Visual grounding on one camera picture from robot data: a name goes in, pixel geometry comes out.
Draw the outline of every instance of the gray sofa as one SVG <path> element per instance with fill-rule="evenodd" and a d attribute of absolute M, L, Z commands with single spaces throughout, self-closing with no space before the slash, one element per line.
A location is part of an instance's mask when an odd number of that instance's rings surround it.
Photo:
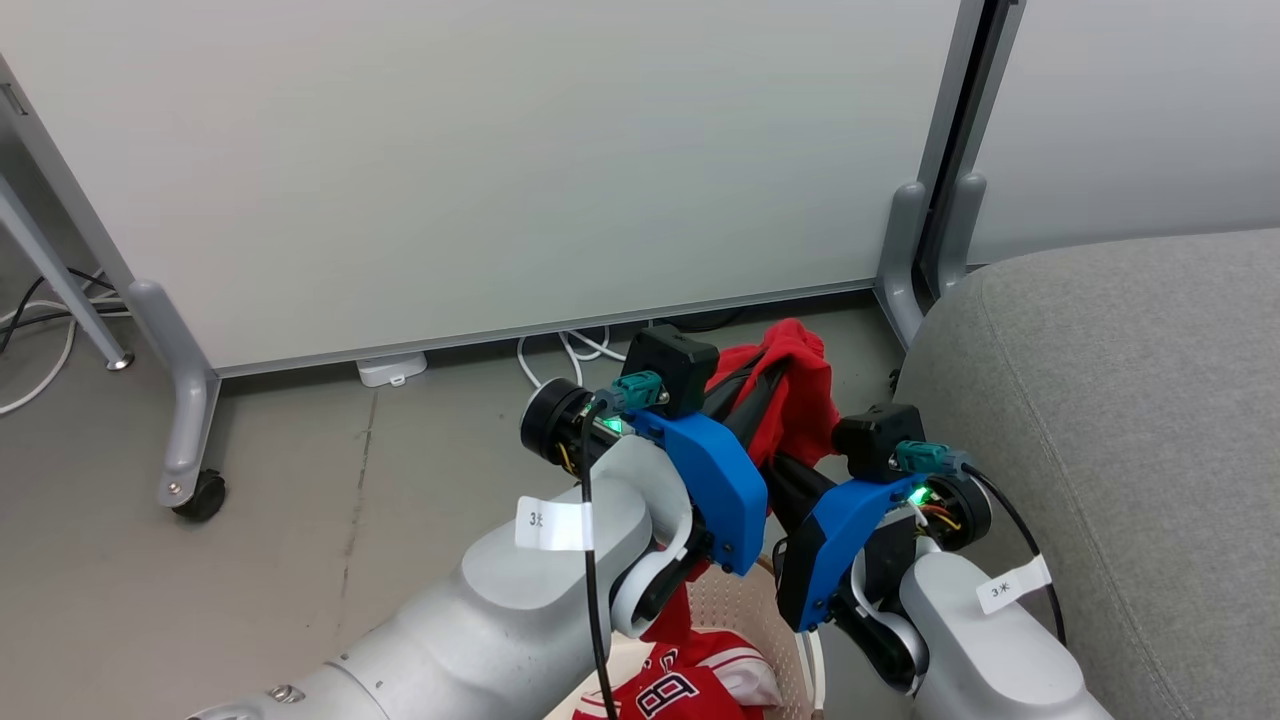
<path fill-rule="evenodd" d="M 1119 720 L 1280 717 L 1280 231 L 978 270 L 925 318 L 897 398 L 1025 516 Z M 1000 511 L 970 552 L 992 574 L 1029 559 Z"/>

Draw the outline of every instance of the caster wheel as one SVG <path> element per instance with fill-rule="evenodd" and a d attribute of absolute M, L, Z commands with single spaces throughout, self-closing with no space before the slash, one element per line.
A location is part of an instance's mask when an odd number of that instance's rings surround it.
<path fill-rule="evenodd" d="M 172 510 L 179 516 L 196 523 L 204 523 L 218 514 L 227 500 L 227 480 L 218 470 L 201 470 L 196 477 L 196 489 L 191 500 Z"/>

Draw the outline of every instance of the perforated basket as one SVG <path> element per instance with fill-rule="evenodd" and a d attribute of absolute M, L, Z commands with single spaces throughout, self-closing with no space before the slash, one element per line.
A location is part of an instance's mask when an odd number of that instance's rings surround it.
<path fill-rule="evenodd" d="M 782 706 L 765 711 L 768 720 L 819 720 L 827 694 L 822 643 L 817 633 L 795 634 L 778 616 L 773 600 L 773 568 L 765 559 L 756 561 L 746 578 L 726 575 L 717 569 L 703 574 L 689 588 L 694 628 L 733 630 L 746 638 L 778 678 Z M 649 656 L 649 644 L 613 634 L 609 674 L 630 676 Z M 593 673 L 547 720 L 568 720 L 577 698 L 595 691 Z"/>

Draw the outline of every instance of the red garment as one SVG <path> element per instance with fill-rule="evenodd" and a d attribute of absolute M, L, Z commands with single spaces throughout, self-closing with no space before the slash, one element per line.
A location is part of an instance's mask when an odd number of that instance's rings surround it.
<path fill-rule="evenodd" d="M 823 357 L 826 346 L 820 337 L 804 329 L 800 320 L 787 318 L 776 323 L 764 333 L 764 342 L 759 346 L 740 345 L 721 352 L 716 375 L 707 383 L 707 389 L 716 387 L 762 350 L 764 356 L 742 386 L 740 401 L 755 387 L 762 372 L 785 359 L 788 364 L 748 455 L 759 466 L 773 457 L 773 454 L 782 451 L 812 468 L 818 460 L 835 452 L 831 447 L 831 430 L 840 421 L 840 411 L 831 401 L 831 365 Z M 708 566 L 708 562 L 703 562 L 689 575 L 689 582 L 700 578 Z M 641 639 L 684 644 L 691 624 L 689 592 L 681 585 Z"/>
<path fill-rule="evenodd" d="M 618 720 L 762 720 L 762 707 L 781 703 L 773 669 L 732 630 L 694 632 L 682 647 L 657 643 L 640 671 L 613 688 Z M 607 716 L 599 691 L 573 711 L 573 720 Z"/>

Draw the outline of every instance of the whiteboard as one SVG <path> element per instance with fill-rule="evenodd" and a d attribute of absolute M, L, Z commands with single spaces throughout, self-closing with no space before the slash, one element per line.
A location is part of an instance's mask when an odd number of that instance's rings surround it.
<path fill-rule="evenodd" d="M 872 278 L 959 0 L 6 0 L 215 368 Z"/>
<path fill-rule="evenodd" d="M 1280 4 L 1032 0 L 969 261 L 1280 225 Z"/>

